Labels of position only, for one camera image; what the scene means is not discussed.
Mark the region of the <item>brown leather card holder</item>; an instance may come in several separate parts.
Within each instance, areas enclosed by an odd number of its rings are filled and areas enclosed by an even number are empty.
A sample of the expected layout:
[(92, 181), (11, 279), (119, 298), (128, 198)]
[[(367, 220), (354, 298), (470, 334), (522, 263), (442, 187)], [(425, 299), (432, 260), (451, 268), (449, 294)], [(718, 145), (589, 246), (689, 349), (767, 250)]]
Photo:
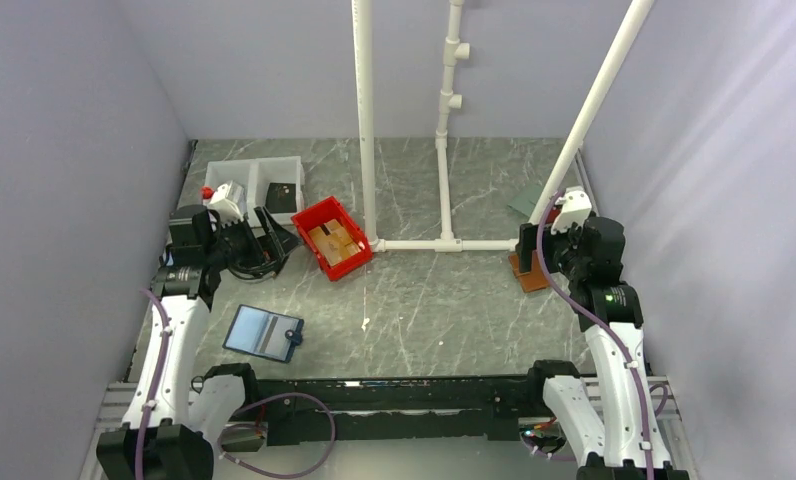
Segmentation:
[(531, 266), (526, 272), (521, 272), (519, 270), (520, 263), (516, 253), (511, 253), (508, 256), (508, 260), (512, 273), (524, 293), (546, 290), (550, 287), (549, 280), (541, 270), (536, 252), (532, 253)]

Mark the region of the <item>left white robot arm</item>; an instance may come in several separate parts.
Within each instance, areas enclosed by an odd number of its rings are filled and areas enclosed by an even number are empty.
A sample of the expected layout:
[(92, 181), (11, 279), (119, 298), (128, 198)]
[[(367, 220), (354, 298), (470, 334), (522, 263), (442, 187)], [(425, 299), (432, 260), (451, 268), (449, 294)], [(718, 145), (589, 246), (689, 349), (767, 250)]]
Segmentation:
[(151, 331), (136, 391), (120, 426), (99, 437), (96, 457), (109, 479), (210, 479), (222, 458), (220, 438), (231, 417), (246, 420), (261, 406), (252, 368), (210, 369), (207, 385), (192, 390), (199, 344), (206, 332), (221, 274), (276, 275), (299, 239), (263, 207), (247, 220), (225, 222), (201, 204), (168, 220), (166, 254), (144, 293)]

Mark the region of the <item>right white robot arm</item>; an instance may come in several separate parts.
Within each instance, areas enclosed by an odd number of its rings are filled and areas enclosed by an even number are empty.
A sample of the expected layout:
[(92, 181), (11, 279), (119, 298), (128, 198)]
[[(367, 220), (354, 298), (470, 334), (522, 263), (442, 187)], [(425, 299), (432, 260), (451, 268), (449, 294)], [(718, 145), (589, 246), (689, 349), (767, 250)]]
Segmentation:
[(578, 465), (579, 479), (687, 479), (673, 464), (650, 397), (644, 358), (644, 319), (636, 290), (621, 278), (623, 226), (589, 215), (565, 233), (524, 224), (519, 260), (538, 262), (543, 274), (568, 281), (551, 287), (577, 313), (593, 356), (602, 409), (595, 410), (570, 362), (538, 361), (525, 401), (553, 416)]

